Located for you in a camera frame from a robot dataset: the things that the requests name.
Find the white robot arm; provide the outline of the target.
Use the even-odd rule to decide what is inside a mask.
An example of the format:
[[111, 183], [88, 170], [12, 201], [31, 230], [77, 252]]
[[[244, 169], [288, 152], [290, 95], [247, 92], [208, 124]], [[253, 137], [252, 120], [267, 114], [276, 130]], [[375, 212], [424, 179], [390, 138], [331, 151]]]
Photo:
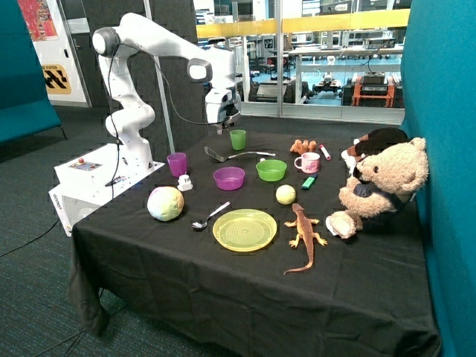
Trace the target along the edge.
[[92, 42], [108, 93], [122, 106], [107, 117], [106, 128], [123, 144], [127, 167], [133, 173], [149, 172], [154, 166], [149, 142], [139, 131], [155, 119], [154, 110], [142, 101], [129, 73], [127, 60], [133, 54], [186, 59], [191, 81], [211, 85], [205, 97], [208, 123], [222, 129], [239, 118], [241, 99], [233, 51], [199, 48], [135, 13], [124, 15], [117, 27], [96, 30]]

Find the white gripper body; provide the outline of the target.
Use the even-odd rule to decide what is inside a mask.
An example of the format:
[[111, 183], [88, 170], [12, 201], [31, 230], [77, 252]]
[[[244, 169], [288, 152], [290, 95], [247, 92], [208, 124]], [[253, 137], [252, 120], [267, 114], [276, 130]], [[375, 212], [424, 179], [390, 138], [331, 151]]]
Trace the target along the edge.
[[212, 88], [205, 96], [206, 118], [210, 125], [228, 125], [241, 115], [241, 97], [235, 87]]

